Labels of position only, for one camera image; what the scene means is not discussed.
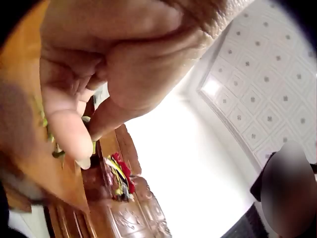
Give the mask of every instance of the wooden surface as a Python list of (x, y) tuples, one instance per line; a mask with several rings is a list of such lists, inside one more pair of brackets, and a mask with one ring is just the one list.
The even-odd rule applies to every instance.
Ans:
[(30, 200), (16, 191), (11, 185), (3, 183), (8, 204), (10, 209), (17, 210), (19, 212), (32, 212)]
[[(100, 139), (103, 156), (119, 152), (134, 171), (141, 171), (137, 153), (125, 125)], [(146, 180), (136, 176), (135, 201), (124, 203), (93, 197), (91, 193), (102, 186), (100, 172), (88, 169), (83, 172), (90, 214), (83, 215), (69, 206), (56, 204), (49, 207), (50, 219), (56, 238), (169, 238), (171, 234), (161, 207)]]
[(54, 198), (88, 211), (81, 170), (71, 158), (62, 169), (61, 160), (51, 155), (46, 129), (41, 126), (38, 104), (39, 27), (48, 1), (22, 19), (0, 54), (0, 151), (1, 167), (18, 179), (28, 179)]

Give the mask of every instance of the wooden cabinet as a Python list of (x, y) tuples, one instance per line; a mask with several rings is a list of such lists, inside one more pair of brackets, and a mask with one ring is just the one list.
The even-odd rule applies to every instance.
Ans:
[[(119, 152), (127, 165), (138, 175), (141, 168), (133, 141), (125, 125), (100, 139), (104, 156)], [(147, 181), (135, 176), (134, 202), (115, 202), (101, 197), (94, 189), (102, 189), (99, 171), (83, 171), (83, 180), (90, 214), (58, 203), (48, 207), (56, 238), (111, 237), (111, 238), (168, 238), (171, 237), (163, 211), (151, 192)]]

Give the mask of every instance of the finger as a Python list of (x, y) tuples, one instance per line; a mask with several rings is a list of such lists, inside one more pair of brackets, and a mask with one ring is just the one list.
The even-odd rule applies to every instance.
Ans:
[(107, 82), (107, 63), (106, 60), (102, 60), (95, 67), (96, 73), (91, 76), (86, 88), (90, 90), (97, 90), (101, 85)]
[(80, 116), (84, 115), (86, 104), (93, 94), (93, 90), (85, 89), (80, 95), (79, 101), (77, 102), (77, 112)]
[(92, 115), (88, 130), (93, 141), (118, 128), (126, 121), (144, 115), (149, 109), (128, 110), (115, 104), (111, 97), (103, 101)]
[(114, 48), (106, 68), (110, 97), (91, 118), (92, 140), (155, 108), (205, 51), (202, 43), (208, 45), (208, 40), (201, 30), (193, 29), (169, 40)]
[(77, 96), (70, 93), (72, 72), (41, 58), (40, 79), (45, 116), (56, 142), (80, 167), (89, 168), (93, 145), (77, 112)]

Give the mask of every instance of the wooden furniture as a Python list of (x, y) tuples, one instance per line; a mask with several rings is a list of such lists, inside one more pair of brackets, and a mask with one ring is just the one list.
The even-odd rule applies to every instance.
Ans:
[[(85, 115), (93, 113), (93, 101), (88, 102)], [(111, 201), (103, 181), (100, 164), (82, 171), (90, 214), (83, 214), (65, 203), (48, 206), (48, 224), (52, 224), (52, 236), (102, 237), (102, 238), (168, 238), (171, 237), (162, 209), (142, 178), (138, 155), (125, 125), (103, 136), (97, 143), (96, 154), (101, 159), (119, 152), (132, 174), (135, 183), (135, 201), (129, 203)]]
[(52, 156), (41, 125), (39, 28), (48, 1), (21, 19), (0, 52), (0, 179), (32, 202), (59, 200), (89, 212), (81, 170)]

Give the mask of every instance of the white wall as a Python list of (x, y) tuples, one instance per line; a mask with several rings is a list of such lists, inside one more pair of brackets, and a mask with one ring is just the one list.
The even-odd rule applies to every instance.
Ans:
[(252, 205), (215, 133), (173, 93), (126, 126), (174, 238), (221, 237)]

